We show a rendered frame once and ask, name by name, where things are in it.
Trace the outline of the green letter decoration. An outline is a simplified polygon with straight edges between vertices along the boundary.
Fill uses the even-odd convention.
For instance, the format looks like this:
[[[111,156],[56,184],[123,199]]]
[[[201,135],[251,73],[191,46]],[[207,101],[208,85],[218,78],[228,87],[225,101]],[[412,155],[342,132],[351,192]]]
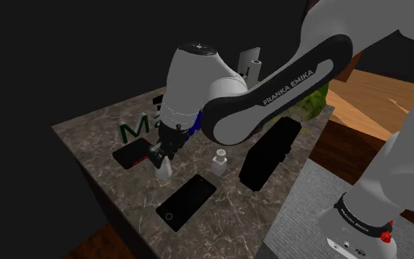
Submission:
[[[156,129],[160,126],[160,112],[156,111],[148,116],[147,113],[142,112],[138,115],[135,125],[129,126],[124,121],[116,123],[118,136],[122,143],[128,143],[130,134],[134,138],[138,138],[141,133],[149,133],[151,129]]]

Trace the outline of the white salt shaker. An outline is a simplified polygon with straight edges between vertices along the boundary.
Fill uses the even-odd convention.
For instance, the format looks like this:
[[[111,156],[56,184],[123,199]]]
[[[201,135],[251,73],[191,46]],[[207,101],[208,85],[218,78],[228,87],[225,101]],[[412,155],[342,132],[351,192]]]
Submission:
[[[224,149],[217,149],[215,156],[212,159],[211,171],[221,176],[226,171],[227,158],[226,151]]]

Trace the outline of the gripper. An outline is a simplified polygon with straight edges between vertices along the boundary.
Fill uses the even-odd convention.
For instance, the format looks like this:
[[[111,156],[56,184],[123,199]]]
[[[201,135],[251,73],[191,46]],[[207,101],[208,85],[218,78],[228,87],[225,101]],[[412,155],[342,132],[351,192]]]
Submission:
[[[174,155],[181,149],[189,138],[189,130],[181,129],[177,124],[175,129],[160,123],[158,129],[158,143],[149,147],[148,159],[156,168],[160,168],[165,156],[169,160],[174,159]]]

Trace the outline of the long black box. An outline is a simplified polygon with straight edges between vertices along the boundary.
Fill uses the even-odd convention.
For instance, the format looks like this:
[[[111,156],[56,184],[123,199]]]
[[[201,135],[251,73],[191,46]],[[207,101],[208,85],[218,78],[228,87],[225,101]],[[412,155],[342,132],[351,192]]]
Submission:
[[[252,191],[259,191],[290,152],[300,130],[301,124],[292,118],[278,120],[248,151],[240,181]]]

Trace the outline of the white cone-shaped bottle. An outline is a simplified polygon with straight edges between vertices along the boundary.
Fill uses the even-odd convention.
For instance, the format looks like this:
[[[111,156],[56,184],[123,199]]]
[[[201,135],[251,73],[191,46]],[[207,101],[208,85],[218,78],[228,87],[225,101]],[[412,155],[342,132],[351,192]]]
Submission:
[[[158,180],[167,180],[172,175],[172,168],[168,157],[164,157],[161,166],[155,170],[155,175]]]

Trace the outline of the black and red tablet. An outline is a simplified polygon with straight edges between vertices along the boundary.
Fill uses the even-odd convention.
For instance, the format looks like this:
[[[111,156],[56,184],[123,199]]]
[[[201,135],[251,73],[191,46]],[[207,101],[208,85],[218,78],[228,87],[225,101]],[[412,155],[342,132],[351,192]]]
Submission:
[[[152,147],[152,144],[145,138],[138,138],[114,151],[113,158],[124,169],[129,169],[148,157],[150,147]]]

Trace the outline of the blue object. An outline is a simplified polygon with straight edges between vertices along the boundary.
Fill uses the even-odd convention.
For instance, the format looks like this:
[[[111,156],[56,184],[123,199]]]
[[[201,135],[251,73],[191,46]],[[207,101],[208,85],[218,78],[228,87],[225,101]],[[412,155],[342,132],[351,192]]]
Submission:
[[[188,137],[192,136],[196,132],[196,130],[201,129],[201,115],[202,115],[202,111],[200,110],[198,112],[194,125],[188,131]]]

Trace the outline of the grey robot stand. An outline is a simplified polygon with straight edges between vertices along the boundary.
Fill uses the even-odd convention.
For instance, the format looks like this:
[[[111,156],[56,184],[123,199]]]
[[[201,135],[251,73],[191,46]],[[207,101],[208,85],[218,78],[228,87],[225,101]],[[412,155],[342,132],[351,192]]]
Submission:
[[[322,236],[316,219],[351,185],[307,160],[271,225],[256,259],[346,259]],[[398,216],[393,224],[397,259],[414,259],[414,224]]]

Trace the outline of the marble top table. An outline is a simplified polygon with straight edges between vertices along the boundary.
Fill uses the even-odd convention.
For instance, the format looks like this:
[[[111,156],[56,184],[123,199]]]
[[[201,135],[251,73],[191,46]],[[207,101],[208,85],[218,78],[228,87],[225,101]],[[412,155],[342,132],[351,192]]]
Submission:
[[[168,180],[156,178],[148,160],[122,168],[112,153],[121,148],[117,124],[130,126],[138,116],[156,111],[156,89],[54,126],[70,149],[92,188],[109,223],[137,259],[254,259],[267,232],[290,193],[333,112],[326,106],[313,120],[302,124],[291,151],[254,192],[239,180],[250,139],[226,148],[222,175],[211,171],[218,144],[196,132],[171,161]],[[157,207],[199,174],[211,182],[215,193],[178,230],[172,230],[157,214]]]

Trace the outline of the black smartphone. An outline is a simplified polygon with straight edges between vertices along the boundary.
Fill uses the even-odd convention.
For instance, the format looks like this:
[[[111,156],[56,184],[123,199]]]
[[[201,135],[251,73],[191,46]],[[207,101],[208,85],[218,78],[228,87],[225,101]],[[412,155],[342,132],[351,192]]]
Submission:
[[[212,183],[195,174],[157,207],[156,212],[173,231],[177,232],[216,190]]]

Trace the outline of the green lettuce head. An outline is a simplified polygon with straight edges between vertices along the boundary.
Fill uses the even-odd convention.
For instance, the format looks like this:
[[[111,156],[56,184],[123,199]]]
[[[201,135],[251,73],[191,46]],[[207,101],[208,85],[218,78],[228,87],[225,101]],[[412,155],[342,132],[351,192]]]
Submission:
[[[315,118],[326,105],[326,95],[328,90],[329,84],[327,83],[287,109],[283,115],[299,122],[309,121]]]

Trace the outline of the light wooden table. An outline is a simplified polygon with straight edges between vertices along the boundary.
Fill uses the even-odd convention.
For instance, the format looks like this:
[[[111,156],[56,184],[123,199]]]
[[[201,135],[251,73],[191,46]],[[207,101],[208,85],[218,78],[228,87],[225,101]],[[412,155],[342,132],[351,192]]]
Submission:
[[[414,105],[414,83],[354,70],[347,82],[329,83],[326,103],[332,121],[386,141]]]

